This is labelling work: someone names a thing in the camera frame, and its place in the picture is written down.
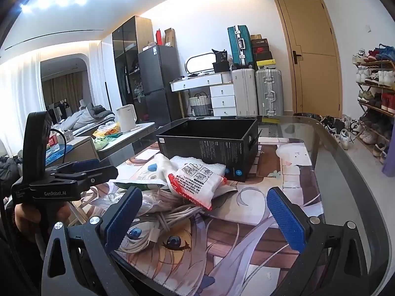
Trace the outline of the person's left hand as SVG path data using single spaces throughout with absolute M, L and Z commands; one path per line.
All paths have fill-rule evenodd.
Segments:
M 63 204 L 56 211 L 55 219 L 65 222 L 71 215 L 70 207 Z M 17 204 L 14 208 L 15 224 L 18 230 L 26 235 L 33 235 L 39 232 L 41 214 L 33 206 L 27 204 Z

